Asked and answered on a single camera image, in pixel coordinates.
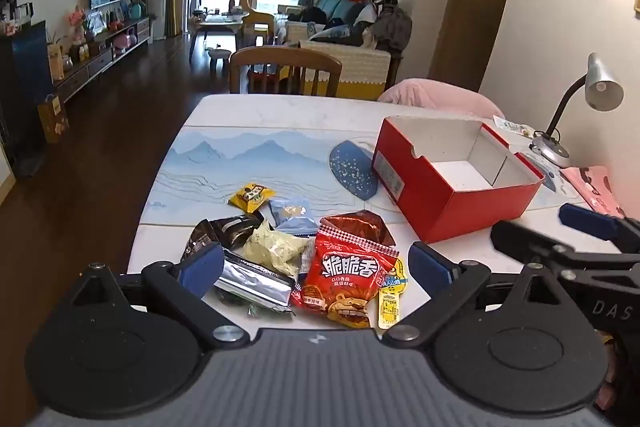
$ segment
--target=wooden floor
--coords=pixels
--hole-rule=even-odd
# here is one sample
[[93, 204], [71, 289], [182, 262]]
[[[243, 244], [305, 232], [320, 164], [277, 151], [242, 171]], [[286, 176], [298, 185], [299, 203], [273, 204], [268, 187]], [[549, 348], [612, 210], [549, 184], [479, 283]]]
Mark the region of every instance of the wooden floor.
[[[209, 36], [233, 50], [231, 35]], [[178, 130], [200, 99], [228, 92], [211, 79], [198, 38], [142, 46], [75, 95], [70, 131], [49, 146], [30, 179], [0, 205], [0, 425], [37, 411], [24, 350], [52, 307], [91, 261], [127, 268], [146, 197]]]

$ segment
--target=blue gripper pad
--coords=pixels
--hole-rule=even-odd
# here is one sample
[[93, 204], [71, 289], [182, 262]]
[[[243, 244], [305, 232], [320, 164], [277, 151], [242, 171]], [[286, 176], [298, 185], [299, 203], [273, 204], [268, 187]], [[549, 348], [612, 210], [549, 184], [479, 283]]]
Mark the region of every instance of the blue gripper pad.
[[213, 288], [225, 266], [225, 251], [211, 243], [174, 266], [178, 282], [198, 298]]
[[564, 226], [588, 233], [603, 241], [612, 241], [618, 237], [618, 222], [615, 217], [599, 214], [588, 208], [565, 203], [558, 210], [558, 218]]
[[460, 276], [460, 266], [420, 241], [412, 244], [408, 261], [412, 279], [415, 279], [432, 299]]

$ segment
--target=drawer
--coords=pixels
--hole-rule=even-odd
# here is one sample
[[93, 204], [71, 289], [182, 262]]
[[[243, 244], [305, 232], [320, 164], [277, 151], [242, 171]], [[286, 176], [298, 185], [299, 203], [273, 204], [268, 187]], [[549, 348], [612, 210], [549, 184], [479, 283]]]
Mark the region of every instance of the drawer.
[[63, 102], [66, 102], [73, 93], [80, 89], [89, 80], [89, 67], [86, 66], [81, 70], [78, 70], [58, 88], [58, 95], [62, 98]]
[[148, 30], [149, 29], [149, 19], [144, 19], [143, 21], [140, 21], [138, 23], [138, 35], [140, 35], [141, 32], [143, 32], [144, 30]]
[[87, 66], [89, 68], [89, 76], [94, 76], [94, 74], [100, 73], [106, 66], [111, 64], [112, 60], [113, 54], [111, 53], [111, 48], [109, 48]]
[[142, 42], [143, 40], [148, 39], [149, 35], [151, 35], [151, 31], [149, 31], [149, 28], [142, 32], [138, 31], [138, 42]]

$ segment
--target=lamp head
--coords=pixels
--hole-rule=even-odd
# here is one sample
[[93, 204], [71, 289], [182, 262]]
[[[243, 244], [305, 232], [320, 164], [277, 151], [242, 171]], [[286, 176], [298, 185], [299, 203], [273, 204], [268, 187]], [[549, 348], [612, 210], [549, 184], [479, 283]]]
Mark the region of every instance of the lamp head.
[[584, 97], [589, 106], [598, 111], [611, 111], [622, 103], [624, 96], [622, 86], [598, 54], [589, 55], [589, 69], [584, 83]]

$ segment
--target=open cardboard box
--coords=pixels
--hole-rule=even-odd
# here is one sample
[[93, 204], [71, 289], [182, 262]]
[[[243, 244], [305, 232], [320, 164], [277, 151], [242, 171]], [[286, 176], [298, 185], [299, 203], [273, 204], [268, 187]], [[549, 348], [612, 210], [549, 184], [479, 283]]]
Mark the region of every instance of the open cardboard box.
[[487, 125], [392, 116], [373, 168], [425, 243], [520, 217], [543, 175]]

